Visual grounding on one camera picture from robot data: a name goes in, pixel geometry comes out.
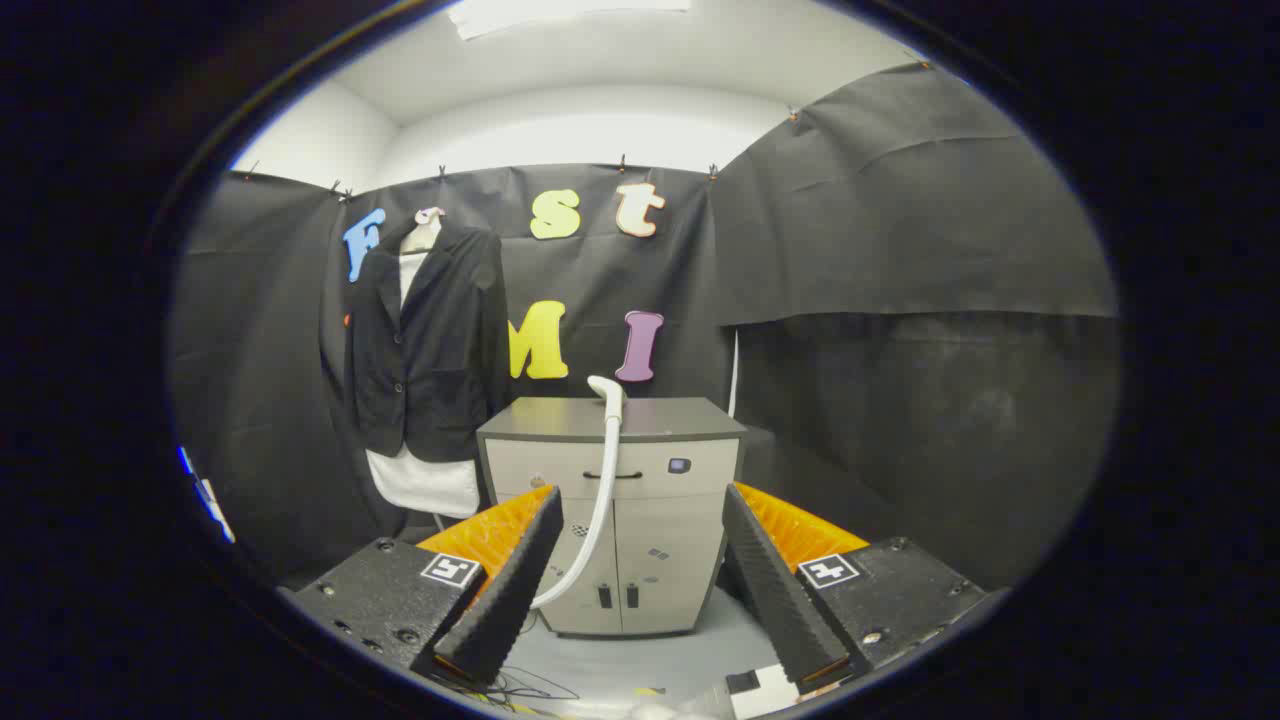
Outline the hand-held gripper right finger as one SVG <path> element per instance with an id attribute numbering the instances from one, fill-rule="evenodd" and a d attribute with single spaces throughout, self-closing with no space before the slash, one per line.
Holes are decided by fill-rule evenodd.
<path id="1" fill-rule="evenodd" d="M 991 602 L 913 539 L 870 542 L 740 482 L 722 523 L 744 596 L 803 693 L 908 659 Z"/>

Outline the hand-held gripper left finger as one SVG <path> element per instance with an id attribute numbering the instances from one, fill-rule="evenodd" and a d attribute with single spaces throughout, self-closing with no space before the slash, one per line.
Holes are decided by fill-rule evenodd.
<path id="1" fill-rule="evenodd" d="M 291 606 L 402 673 L 480 689 L 532 609 L 564 519 L 561 491 L 509 498 L 422 542 L 379 538 L 291 592 Z"/>

